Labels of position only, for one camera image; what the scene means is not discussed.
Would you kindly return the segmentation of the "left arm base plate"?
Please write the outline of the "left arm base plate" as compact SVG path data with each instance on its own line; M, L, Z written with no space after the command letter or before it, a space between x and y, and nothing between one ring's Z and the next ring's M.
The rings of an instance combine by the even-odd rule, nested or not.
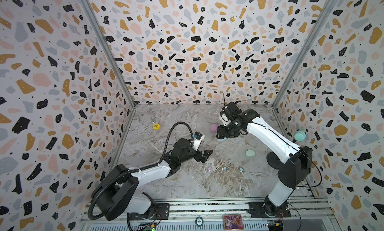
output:
M131 221L154 221L161 219L168 220L170 214L170 204L160 203L155 206L151 206L144 214L130 213L129 218Z

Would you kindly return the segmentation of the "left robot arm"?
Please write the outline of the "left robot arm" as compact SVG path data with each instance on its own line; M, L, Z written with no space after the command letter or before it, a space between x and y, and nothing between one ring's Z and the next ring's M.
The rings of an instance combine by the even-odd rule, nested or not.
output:
M105 217L111 221L124 212L151 218L157 203L149 194L140 193L138 189L174 175L180 170L182 163L191 159L204 164L213 150L201 152L198 147L198 140L179 139L160 162L134 169L128 169L124 165L115 166L93 191L88 219Z

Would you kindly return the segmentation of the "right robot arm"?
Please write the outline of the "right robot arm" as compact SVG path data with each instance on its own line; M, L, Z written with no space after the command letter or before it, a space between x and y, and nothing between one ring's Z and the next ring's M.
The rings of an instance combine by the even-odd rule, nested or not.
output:
M265 199L265 207L279 208L312 171L312 149L289 141L272 128L256 111L240 110L233 102L222 108L217 128L217 139L253 135L276 155L283 166L278 171L279 181Z

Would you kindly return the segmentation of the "mint green charging case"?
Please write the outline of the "mint green charging case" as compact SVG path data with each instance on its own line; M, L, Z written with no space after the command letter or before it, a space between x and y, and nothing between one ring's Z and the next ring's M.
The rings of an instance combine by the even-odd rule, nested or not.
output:
M256 152L255 152L254 150L247 150L247 151L245 152L245 156L246 156L247 158L254 157L255 155L256 155Z

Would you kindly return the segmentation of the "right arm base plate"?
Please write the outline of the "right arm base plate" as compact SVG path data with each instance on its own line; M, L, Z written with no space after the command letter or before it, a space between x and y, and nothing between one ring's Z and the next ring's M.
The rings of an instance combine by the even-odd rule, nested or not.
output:
M248 213L252 218L290 218L292 216L287 203L276 207L269 202L249 202Z

